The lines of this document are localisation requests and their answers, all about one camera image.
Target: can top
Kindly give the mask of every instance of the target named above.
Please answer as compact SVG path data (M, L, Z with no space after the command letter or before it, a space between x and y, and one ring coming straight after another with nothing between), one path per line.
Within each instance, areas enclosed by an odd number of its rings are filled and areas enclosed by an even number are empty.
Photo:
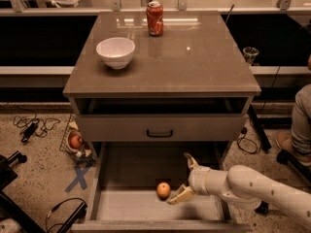
M157 7L160 7L161 4L160 4L160 2L158 2L157 0L155 0L155 1L151 1L151 2L148 4L148 6L153 7L153 8L157 8Z

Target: wire basket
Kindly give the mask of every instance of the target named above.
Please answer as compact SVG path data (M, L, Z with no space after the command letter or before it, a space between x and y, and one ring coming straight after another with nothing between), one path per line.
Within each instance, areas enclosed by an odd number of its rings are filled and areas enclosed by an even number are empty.
M86 142L83 142L82 145L77 148L71 148L69 145L69 139L71 135L77 134L81 136L81 133L76 125L75 119L73 115L69 116L69 120L66 125L66 130L63 135L61 144L60 144L60 151L64 151L69 154L69 156L73 159L73 161L77 164L79 163L89 163L89 162L94 162L94 158L92 156L92 151L88 144Z

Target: fruit in basket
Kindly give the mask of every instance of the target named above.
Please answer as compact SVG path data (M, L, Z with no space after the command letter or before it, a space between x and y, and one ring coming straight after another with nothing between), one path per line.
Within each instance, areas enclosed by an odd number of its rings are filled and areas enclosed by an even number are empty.
M78 149L84 143L84 139L80 134L75 134L69 138L69 145L73 149Z
M171 192L171 187L168 183L160 183L157 186L156 193L160 198L167 198Z

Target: floor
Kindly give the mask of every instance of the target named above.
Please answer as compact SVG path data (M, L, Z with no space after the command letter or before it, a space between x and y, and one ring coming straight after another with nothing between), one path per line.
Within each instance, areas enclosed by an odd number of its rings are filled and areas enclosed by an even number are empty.
M266 105L266 115L269 116L269 108L278 115L289 115L291 105L277 108L275 105ZM44 120L47 126L46 137L32 136L28 143L21 142L21 128L17 122L23 118ZM0 149L1 155L9 157L15 151L27 155L27 162L14 164L12 168L18 177L3 191L45 231L56 223L63 222L65 218L79 205L79 200L71 200L64 203L54 211L48 219L46 216L53 206L68 198L81 198L88 200L94 168L91 167L84 175L83 183L72 183L76 178L76 163L67 152L61 150L64 134L71 116L71 108L67 103L59 104L0 104ZM259 148L259 139L249 121L246 138L254 141L243 141L241 145L246 151L254 151ZM242 164L251 167L277 182L285 183L297 189L311 192L310 183L305 180L291 165L281 165L276 161L278 148L275 144L275 134L279 129L265 129L272 148L265 152L258 151L255 154L247 153L237 147L233 142L224 161L225 169L233 165ZM232 207L238 223L248 223L252 232L311 232L303 225L296 223L292 218L284 215L277 208L270 206L266 216Z

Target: drawer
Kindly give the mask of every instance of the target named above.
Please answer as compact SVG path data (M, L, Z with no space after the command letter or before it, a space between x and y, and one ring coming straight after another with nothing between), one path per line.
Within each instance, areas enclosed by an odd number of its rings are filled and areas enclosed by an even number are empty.
M247 116L77 116L86 141L233 141Z
M109 143L99 155L86 219L72 232L247 232L236 224L225 203L216 196L195 196L169 205L156 195L159 182L171 185L171 195L187 183L183 153L199 164L217 167L215 143Z

